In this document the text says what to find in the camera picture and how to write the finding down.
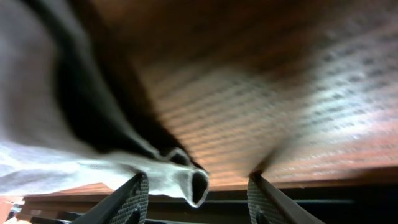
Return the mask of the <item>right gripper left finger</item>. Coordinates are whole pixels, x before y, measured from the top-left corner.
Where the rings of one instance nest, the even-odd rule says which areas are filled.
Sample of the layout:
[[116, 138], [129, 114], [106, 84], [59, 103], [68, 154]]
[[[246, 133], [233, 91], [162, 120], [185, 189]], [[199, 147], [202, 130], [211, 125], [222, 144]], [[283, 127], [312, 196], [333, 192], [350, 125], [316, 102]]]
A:
[[149, 181], [139, 173], [71, 224], [144, 224]]

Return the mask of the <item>grey cotton shorts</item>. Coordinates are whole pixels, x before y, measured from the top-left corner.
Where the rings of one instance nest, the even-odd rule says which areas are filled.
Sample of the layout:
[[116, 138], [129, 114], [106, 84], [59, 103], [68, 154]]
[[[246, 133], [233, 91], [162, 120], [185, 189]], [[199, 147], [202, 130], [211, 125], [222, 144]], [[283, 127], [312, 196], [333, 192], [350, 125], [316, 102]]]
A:
[[209, 191], [89, 1], [2, 1], [1, 194], [117, 189], [138, 173], [195, 208]]

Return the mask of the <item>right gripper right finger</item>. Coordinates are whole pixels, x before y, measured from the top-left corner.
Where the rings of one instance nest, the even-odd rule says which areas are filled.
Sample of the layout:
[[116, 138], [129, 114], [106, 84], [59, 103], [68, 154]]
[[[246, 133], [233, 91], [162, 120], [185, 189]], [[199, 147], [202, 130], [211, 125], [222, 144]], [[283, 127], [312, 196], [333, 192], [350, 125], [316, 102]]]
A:
[[247, 198], [252, 224], [324, 224], [261, 177], [260, 173], [249, 176]]

